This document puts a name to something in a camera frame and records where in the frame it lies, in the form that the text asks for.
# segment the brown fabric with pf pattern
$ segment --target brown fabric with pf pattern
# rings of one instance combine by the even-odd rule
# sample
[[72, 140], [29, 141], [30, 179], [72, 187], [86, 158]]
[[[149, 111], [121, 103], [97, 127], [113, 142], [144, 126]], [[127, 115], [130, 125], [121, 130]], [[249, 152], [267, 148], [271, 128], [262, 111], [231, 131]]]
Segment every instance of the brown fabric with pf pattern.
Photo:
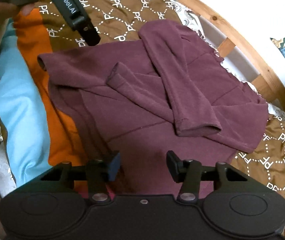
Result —
[[[180, 22], [169, 0], [79, 0], [100, 33], [100, 44], [139, 39], [137, 31], [147, 21], [170, 19]], [[50, 36], [53, 51], [85, 46], [51, 0], [37, 4]]]
[[258, 147], [253, 153], [238, 152], [231, 165], [285, 198], [285, 122], [270, 114]]

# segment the curved wooden rail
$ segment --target curved wooden rail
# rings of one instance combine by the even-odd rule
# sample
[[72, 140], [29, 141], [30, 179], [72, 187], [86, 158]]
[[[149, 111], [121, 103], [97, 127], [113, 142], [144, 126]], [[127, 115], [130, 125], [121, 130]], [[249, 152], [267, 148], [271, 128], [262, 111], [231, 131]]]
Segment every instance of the curved wooden rail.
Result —
[[227, 56], [237, 46], [249, 61], [259, 71], [260, 75], [252, 81], [258, 92], [268, 101], [279, 100], [285, 111], [285, 87], [272, 68], [264, 61], [250, 43], [237, 32], [223, 17], [208, 7], [200, 0], [178, 0], [181, 4], [190, 8], [195, 14], [199, 14], [215, 25], [227, 38], [218, 47], [222, 57]]

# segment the screw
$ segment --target screw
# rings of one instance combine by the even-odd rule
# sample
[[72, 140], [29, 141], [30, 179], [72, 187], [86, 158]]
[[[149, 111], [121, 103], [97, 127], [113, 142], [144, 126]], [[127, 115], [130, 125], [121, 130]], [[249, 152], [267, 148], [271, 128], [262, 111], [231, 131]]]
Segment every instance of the screw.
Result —
[[108, 199], [108, 195], [105, 193], [96, 193], [95, 195], [93, 195], [93, 200], [98, 201], [98, 202], [102, 202]]
[[140, 201], [140, 203], [141, 203], [141, 204], [148, 204], [148, 200], [142, 199], [142, 200]]
[[196, 196], [193, 193], [182, 193], [180, 198], [184, 201], [192, 201], [196, 198]]

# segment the orange fabric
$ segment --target orange fabric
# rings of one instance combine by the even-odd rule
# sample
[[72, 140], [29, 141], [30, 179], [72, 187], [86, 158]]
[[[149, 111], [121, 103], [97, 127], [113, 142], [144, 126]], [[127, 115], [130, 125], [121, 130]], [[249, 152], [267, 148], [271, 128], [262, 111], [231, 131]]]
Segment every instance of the orange fabric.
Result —
[[52, 52], [48, 32], [39, 10], [34, 9], [28, 17], [18, 15], [14, 19], [14, 27], [18, 37], [17, 46], [38, 87], [47, 113], [50, 134], [48, 163], [54, 166], [62, 161], [71, 161], [73, 166], [84, 165], [87, 157], [76, 126], [69, 116], [57, 110], [51, 103], [47, 86], [49, 76], [37, 62], [39, 54]]

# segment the wooden slat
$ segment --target wooden slat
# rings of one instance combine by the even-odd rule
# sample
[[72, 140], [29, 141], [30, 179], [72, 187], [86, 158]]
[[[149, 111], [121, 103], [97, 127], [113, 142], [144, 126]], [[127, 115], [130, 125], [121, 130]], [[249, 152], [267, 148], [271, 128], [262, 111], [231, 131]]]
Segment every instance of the wooden slat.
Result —
[[283, 110], [285, 111], [285, 87], [275, 74], [272, 68], [264, 61], [259, 53], [250, 45], [250, 43], [240, 35], [223, 17], [214, 10], [209, 8], [200, 0], [178, 0], [183, 5], [190, 8], [193, 12], [200, 14], [202, 17], [215, 25], [224, 33], [232, 43], [234, 43], [255, 66], [261, 74], [270, 90], [278, 98]]
[[232, 50], [234, 49], [235, 45], [234, 43], [229, 39], [226, 38], [219, 46], [218, 51], [220, 56], [226, 57]]
[[262, 75], [258, 75], [258, 77], [256, 77], [251, 83], [267, 102], [272, 103], [277, 99], [276, 95], [272, 92]]

